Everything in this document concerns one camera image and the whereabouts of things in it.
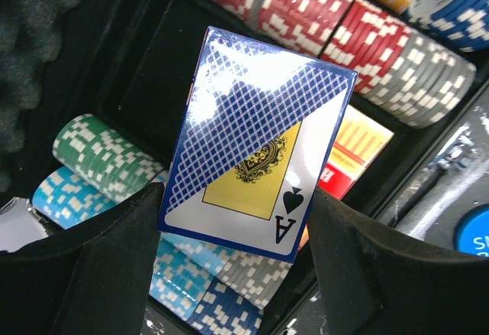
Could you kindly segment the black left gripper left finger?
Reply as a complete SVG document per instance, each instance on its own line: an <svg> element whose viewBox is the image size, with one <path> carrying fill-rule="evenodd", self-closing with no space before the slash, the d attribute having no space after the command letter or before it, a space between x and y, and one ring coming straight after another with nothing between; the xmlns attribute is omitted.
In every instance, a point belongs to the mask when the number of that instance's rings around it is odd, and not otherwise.
<svg viewBox="0 0 489 335"><path fill-rule="evenodd" d="M1 253L3 334L138 334L164 186L15 252Z"/></svg>

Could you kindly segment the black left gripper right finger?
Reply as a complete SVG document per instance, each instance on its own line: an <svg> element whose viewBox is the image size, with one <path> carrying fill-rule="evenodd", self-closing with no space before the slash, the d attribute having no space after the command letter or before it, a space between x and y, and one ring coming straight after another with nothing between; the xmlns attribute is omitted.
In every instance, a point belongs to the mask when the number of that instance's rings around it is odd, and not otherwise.
<svg viewBox="0 0 489 335"><path fill-rule="evenodd" d="M440 248L316 190L308 219L330 334L486 334L488 261Z"/></svg>

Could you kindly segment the red yellow card deck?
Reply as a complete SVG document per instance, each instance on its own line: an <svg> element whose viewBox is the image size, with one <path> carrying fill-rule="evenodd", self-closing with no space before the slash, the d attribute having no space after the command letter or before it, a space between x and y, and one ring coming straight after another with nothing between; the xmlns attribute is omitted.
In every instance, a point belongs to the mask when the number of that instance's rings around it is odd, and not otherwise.
<svg viewBox="0 0 489 335"><path fill-rule="evenodd" d="M327 126L314 126L313 130L331 142L316 186L340 200L387 146L394 132L352 106L346 107L340 122L331 116L311 117L327 122Z"/></svg>

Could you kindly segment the blue patterned card deck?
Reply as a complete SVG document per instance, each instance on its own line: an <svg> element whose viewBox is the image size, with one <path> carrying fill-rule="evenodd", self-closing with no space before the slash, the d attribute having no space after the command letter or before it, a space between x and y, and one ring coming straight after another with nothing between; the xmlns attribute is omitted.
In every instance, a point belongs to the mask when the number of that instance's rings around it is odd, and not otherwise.
<svg viewBox="0 0 489 335"><path fill-rule="evenodd" d="M159 230L293 262L357 76L208 27Z"/></svg>

